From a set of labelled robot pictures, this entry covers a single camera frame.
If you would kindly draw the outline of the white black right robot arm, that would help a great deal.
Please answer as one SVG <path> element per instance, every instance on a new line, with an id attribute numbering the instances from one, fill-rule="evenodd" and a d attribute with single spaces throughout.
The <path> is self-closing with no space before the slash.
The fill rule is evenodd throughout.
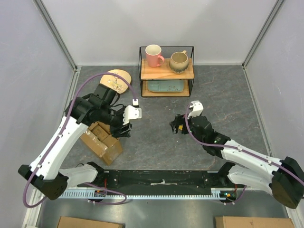
<path id="1" fill-rule="evenodd" d="M 205 116 L 187 118 L 178 114 L 170 122 L 173 133 L 189 134 L 208 154 L 227 162 L 218 174 L 218 183 L 260 188 L 290 209 L 296 209 L 304 197 L 304 171 L 291 158 L 279 159 L 246 148 L 216 132 Z"/>

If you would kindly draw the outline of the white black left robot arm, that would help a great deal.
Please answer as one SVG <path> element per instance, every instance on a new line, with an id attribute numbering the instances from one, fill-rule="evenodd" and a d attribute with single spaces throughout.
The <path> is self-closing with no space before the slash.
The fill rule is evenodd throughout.
<path id="1" fill-rule="evenodd" d="M 83 97 L 75 97 L 65 110 L 62 121 L 41 154 L 29 165 L 21 165 L 18 173 L 45 198 L 55 200 L 66 189 L 90 183 L 99 187 L 104 182 L 103 169 L 93 162 L 83 166 L 62 169 L 61 165 L 76 141 L 92 124 L 104 123 L 114 137 L 130 137 L 131 120 L 141 117 L 138 99 L 119 110 L 111 104 L 115 90 L 99 84 L 96 90 Z"/>

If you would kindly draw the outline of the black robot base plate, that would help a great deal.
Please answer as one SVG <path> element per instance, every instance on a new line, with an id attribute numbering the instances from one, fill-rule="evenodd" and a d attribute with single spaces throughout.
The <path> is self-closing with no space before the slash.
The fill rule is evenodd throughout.
<path id="1" fill-rule="evenodd" d="M 212 188 L 235 188 L 216 171 L 105 170 L 92 184 L 130 196 L 207 195 Z"/>

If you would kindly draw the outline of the brown cardboard express box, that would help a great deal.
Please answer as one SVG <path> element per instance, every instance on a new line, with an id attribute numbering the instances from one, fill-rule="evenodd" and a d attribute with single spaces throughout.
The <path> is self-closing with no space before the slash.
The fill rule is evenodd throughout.
<path id="1" fill-rule="evenodd" d="M 93 123 L 80 139 L 108 166 L 123 152 L 119 139 L 111 135 L 110 126 L 102 122 Z"/>

